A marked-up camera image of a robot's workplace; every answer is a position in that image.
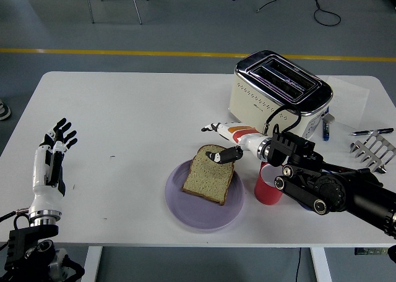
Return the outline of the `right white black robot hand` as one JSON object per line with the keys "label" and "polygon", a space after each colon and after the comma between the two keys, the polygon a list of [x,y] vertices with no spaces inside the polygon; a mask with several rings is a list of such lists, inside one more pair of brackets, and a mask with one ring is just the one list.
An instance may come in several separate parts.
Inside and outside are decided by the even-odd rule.
{"label": "right white black robot hand", "polygon": [[271,138],[261,134],[256,128],[240,122],[211,123],[203,128],[202,132],[214,131],[221,137],[235,144],[234,147],[207,151],[208,158],[218,164],[235,162],[243,157],[244,151],[250,151],[259,160],[266,161],[265,150],[269,148]]}

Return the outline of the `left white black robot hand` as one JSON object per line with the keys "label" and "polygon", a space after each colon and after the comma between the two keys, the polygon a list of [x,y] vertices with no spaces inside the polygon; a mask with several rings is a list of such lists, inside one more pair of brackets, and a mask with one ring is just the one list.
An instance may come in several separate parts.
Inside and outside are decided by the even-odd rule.
{"label": "left white black robot hand", "polygon": [[61,200],[66,186],[62,180],[62,161],[65,153],[77,143],[77,132],[72,124],[62,118],[44,135],[39,144],[33,165],[33,202],[28,209],[30,221],[61,217]]}

